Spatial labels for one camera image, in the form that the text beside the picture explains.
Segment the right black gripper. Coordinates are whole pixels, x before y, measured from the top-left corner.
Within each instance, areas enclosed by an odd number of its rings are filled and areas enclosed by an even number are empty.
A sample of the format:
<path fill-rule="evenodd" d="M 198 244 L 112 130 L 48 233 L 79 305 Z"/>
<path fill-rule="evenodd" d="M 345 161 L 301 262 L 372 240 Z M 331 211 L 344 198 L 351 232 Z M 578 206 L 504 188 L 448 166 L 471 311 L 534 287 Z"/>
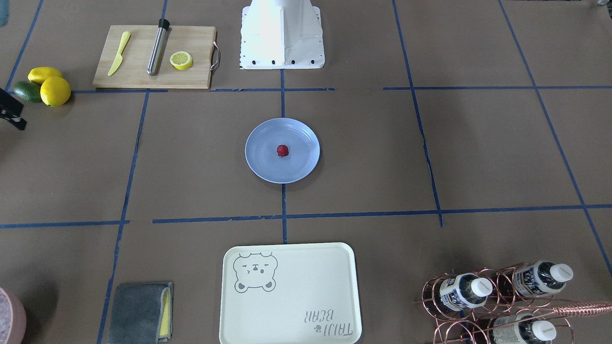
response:
<path fill-rule="evenodd" d="M 23 104 L 4 89 L 0 88 L 1 115 L 16 129 L 23 131 L 28 122 L 21 118 Z"/>

